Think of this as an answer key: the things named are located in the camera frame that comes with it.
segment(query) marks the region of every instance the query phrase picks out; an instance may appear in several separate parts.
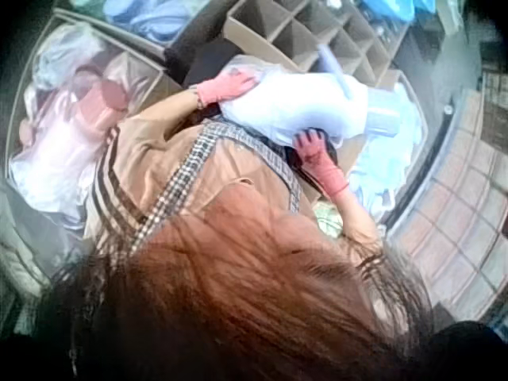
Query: plaid apron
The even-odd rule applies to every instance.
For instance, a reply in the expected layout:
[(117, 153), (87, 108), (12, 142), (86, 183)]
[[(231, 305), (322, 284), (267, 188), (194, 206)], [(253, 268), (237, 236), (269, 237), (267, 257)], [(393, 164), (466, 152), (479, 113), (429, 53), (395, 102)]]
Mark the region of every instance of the plaid apron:
[(203, 124), (205, 128), (196, 139), (189, 155), (167, 182), (145, 223), (136, 231), (130, 255), (139, 250), (168, 217), (175, 216), (181, 211), (195, 180), (219, 139), (233, 140), (237, 144), (256, 152), (265, 164), (286, 184), (290, 192), (288, 210), (293, 213), (299, 211), (301, 187), (293, 171), (280, 155), (259, 139), (248, 134), (240, 126), (225, 122), (220, 118), (206, 120)]

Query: pink glove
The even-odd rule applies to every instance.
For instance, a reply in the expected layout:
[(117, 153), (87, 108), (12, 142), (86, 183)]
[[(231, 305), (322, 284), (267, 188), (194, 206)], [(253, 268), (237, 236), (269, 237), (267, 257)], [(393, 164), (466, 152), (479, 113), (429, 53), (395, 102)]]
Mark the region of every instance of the pink glove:
[(293, 145), (303, 162), (302, 169), (314, 177), (330, 198), (348, 187), (344, 172), (333, 163), (326, 151), (323, 133), (315, 129), (297, 133)]
[(214, 79), (198, 84), (198, 96), (203, 106), (228, 101), (245, 94), (259, 83), (254, 71), (231, 70)]

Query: bracelet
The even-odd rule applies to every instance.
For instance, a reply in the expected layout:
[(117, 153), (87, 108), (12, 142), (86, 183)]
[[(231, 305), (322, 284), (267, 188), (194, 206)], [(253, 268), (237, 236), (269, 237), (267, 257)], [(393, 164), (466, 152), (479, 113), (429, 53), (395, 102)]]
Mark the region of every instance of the bracelet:
[(206, 108), (206, 106), (203, 104), (201, 98), (199, 97), (198, 85), (189, 86), (189, 90), (192, 90), (198, 97), (198, 110), (204, 110)]

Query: reddish-brown hair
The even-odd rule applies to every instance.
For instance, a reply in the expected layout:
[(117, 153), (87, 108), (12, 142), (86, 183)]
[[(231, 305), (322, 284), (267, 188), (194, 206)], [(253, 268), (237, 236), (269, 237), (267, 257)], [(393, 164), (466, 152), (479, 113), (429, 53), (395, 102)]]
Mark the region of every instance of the reddish-brown hair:
[(127, 260), (91, 256), (45, 299), (38, 336), (70, 351), (79, 379), (405, 379), (431, 332), (419, 286), (386, 248), (348, 242), (365, 255), (353, 267), (248, 234), (222, 251), (174, 227), (179, 239)]

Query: blue plastic bag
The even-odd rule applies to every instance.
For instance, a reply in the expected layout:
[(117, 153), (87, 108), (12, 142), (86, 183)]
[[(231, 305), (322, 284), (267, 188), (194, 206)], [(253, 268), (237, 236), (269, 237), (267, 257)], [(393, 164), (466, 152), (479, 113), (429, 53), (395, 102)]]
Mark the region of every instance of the blue plastic bag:
[(430, 13), (436, 13), (436, 0), (414, 0), (414, 6)]
[(365, 4), (380, 16), (398, 18), (404, 22), (414, 19), (413, 0), (364, 0)]

